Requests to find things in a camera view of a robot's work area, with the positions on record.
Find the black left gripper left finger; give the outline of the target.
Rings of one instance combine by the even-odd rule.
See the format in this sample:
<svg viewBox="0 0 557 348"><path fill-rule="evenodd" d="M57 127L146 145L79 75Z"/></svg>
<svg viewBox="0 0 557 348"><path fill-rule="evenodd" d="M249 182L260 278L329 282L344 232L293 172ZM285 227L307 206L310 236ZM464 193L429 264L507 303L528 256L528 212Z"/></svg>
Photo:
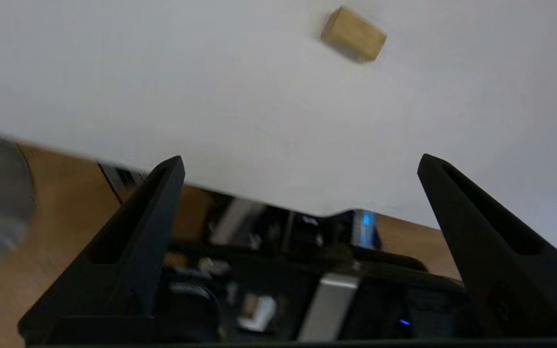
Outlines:
<svg viewBox="0 0 557 348"><path fill-rule="evenodd" d="M18 322L26 345L149 344L185 176L162 161Z"/></svg>

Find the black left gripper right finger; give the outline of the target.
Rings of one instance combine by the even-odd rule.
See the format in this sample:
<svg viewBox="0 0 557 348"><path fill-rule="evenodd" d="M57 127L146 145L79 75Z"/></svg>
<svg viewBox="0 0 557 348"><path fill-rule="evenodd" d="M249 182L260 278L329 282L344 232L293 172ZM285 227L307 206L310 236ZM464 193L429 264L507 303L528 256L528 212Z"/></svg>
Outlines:
<svg viewBox="0 0 557 348"><path fill-rule="evenodd" d="M417 173L487 334L557 337L557 249L447 161Z"/></svg>

